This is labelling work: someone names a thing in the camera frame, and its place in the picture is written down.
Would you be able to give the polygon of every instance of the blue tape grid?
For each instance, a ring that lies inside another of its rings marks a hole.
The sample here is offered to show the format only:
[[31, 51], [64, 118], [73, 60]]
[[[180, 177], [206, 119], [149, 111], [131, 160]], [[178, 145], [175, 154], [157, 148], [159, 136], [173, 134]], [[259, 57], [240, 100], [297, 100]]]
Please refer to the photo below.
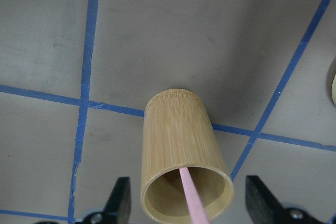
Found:
[[285, 73], [283, 74], [282, 78], [280, 79], [280, 82], [277, 86], [277, 88], [275, 89], [263, 115], [261, 116], [254, 132], [255, 132], [255, 136], [251, 136], [250, 139], [248, 140], [247, 145], [245, 146], [243, 153], [241, 154], [241, 156], [239, 157], [233, 171], [231, 172], [231, 178], [232, 180], [234, 180], [240, 170], [240, 168], [242, 167], [245, 159], [247, 158], [249, 152], [251, 151], [252, 147], [254, 146], [257, 137], [260, 135], [263, 127], [265, 126], [265, 123], [267, 121], [267, 119], [269, 118], [269, 116], [272, 113], [272, 110], [274, 109], [277, 101], [279, 100], [289, 78], [291, 77], [297, 63], [299, 62], [299, 60], [301, 59], [301, 56], [304, 52], [304, 50], [307, 47], [307, 44], [309, 43], [313, 33], [315, 32], [320, 20], [323, 17], [324, 12], [326, 11], [329, 3], [331, 0], [322, 0], [319, 7], [317, 8], [313, 19], [311, 20], [303, 38], [301, 39], [300, 44], [298, 45], [292, 59], [289, 62], [289, 65], [285, 71]]
[[[250, 137], [248, 144], [245, 146], [237, 164], [235, 165], [231, 173], [232, 179], [235, 179], [235, 177], [237, 176], [240, 168], [242, 167], [244, 161], [246, 160], [257, 138], [336, 152], [336, 146], [322, 145], [320, 143], [315, 143], [311, 141], [305, 141], [305, 140], [300, 140], [300, 139], [295, 139], [295, 138], [290, 138], [290, 137], [266, 134], [266, 133], [261, 132], [272, 110], [274, 109], [278, 99], [280, 98], [280, 95], [283, 92], [288, 80], [290, 79], [297, 63], [299, 62], [302, 54], [304, 53], [304, 50], [307, 47], [307, 44], [309, 43], [330, 1], [331, 0], [321, 1], [312, 21], [310, 22], [299, 46], [297, 47], [291, 61], [289, 62], [289, 65], [285, 73], [283, 74], [274, 94], [272, 95], [263, 115], [261, 116], [255, 130], [251, 131], [251, 130], [241, 129], [238, 127], [213, 124], [214, 130], [229, 132], [229, 133], [234, 133], [234, 134], [240, 134], [240, 135], [245, 135], [245, 136]], [[81, 161], [83, 137], [84, 137], [85, 127], [86, 127], [88, 108], [99, 109], [99, 110], [109, 110], [109, 111], [113, 111], [117, 113], [140, 116], [140, 117], [144, 116], [144, 111], [142, 110], [127, 108], [127, 107], [122, 107], [122, 106], [117, 106], [117, 105], [112, 105], [112, 104], [106, 104], [102, 102], [89, 101], [91, 59], [92, 59], [93, 46], [94, 46], [94, 40], [95, 40], [97, 12], [98, 12], [98, 0], [89, 0], [88, 11], [87, 11], [85, 46], [84, 46], [84, 53], [83, 53], [80, 99], [63, 97], [63, 96], [55, 95], [55, 94], [49, 94], [49, 93], [43, 93], [43, 92], [38, 92], [38, 91], [33, 91], [33, 90], [26, 90], [26, 89], [20, 89], [20, 88], [0, 85], [0, 92], [79, 106], [78, 125], [77, 125], [76, 139], [75, 139], [75, 142], [76, 142], [75, 154], [74, 154], [73, 166], [72, 166], [68, 216], [61, 217], [61, 216], [42, 215], [42, 214], [36, 214], [36, 213], [31, 213], [31, 212], [20, 212], [20, 211], [10, 211], [10, 210], [0, 210], [0, 214], [36, 217], [36, 218], [44, 218], [44, 219], [51, 219], [51, 220], [63, 220], [63, 221], [68, 221], [69, 223], [74, 222], [75, 221], [74, 219], [74, 213], [75, 213], [74, 191], [75, 191], [75, 186], [76, 186], [76, 170]], [[334, 217], [336, 217], [336, 214], [333, 217], [331, 217], [328, 223], [331, 223]]]

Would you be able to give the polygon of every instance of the pink straw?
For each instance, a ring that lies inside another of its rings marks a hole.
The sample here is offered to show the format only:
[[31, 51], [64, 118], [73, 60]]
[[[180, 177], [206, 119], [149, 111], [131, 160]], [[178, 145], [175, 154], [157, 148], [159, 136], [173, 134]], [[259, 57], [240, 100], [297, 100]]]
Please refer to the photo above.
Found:
[[180, 175], [192, 223], [209, 224], [209, 219], [203, 208], [200, 196], [198, 195], [194, 182], [191, 179], [188, 168], [180, 168]]

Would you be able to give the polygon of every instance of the metal screw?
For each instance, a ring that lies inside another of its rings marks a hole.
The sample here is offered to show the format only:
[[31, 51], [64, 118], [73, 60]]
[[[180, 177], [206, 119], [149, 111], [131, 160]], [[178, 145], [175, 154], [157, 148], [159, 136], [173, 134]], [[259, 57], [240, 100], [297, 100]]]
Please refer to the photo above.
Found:
[[299, 210], [293, 209], [289, 212], [293, 219], [303, 219], [303, 213]]
[[90, 219], [91, 224], [98, 224], [103, 220], [103, 216], [100, 213], [93, 215]]

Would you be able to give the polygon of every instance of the cup opening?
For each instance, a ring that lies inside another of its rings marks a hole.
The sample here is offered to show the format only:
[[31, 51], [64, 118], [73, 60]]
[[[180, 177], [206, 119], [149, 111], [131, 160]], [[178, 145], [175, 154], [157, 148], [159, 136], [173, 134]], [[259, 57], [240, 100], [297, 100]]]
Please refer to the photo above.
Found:
[[[188, 167], [203, 206], [210, 218], [216, 217], [231, 202], [233, 189], [227, 178], [211, 169]], [[158, 220], [189, 219], [189, 211], [178, 169], [155, 179], [147, 188], [144, 204], [149, 214]]]

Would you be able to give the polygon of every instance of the round wooden object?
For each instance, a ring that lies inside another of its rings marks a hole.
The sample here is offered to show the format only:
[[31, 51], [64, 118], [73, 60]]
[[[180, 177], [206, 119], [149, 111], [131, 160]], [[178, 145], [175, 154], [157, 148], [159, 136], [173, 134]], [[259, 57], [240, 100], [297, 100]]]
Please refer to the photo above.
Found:
[[159, 223], [191, 223], [179, 168], [188, 167], [209, 219], [233, 200], [233, 184], [200, 98], [183, 89], [145, 108], [141, 205]]
[[332, 101], [336, 105], [336, 75], [334, 77], [334, 81], [332, 82], [331, 96], [332, 96]]

